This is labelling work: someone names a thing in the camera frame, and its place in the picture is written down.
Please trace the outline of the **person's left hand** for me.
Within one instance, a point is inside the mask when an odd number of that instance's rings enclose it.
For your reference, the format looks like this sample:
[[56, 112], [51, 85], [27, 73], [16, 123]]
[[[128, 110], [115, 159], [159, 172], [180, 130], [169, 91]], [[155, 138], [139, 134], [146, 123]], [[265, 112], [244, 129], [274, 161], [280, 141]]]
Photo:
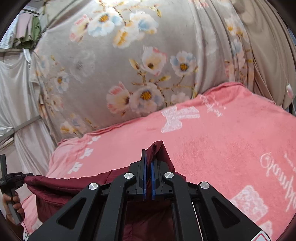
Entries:
[[3, 194], [2, 202], [6, 211], [6, 219], [14, 225], [20, 225], [24, 218], [25, 212], [17, 192], [13, 197]]

